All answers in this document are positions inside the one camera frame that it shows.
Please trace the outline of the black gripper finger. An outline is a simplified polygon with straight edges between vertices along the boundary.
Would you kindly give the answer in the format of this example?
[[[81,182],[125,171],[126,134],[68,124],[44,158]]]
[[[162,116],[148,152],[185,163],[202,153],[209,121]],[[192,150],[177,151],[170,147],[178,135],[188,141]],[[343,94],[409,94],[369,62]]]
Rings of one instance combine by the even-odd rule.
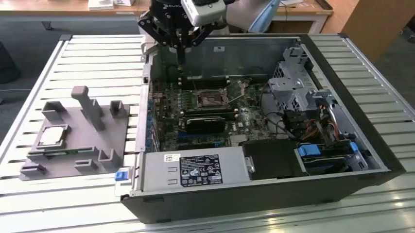
[[[185,49],[198,46],[210,32],[217,28],[217,21],[202,25],[193,32],[190,32],[190,27],[182,28],[182,65],[185,64]]]
[[[162,45],[176,51],[177,65],[182,66],[182,46],[177,36],[177,30],[166,30],[158,20],[150,15],[149,10],[138,18],[138,26]]]

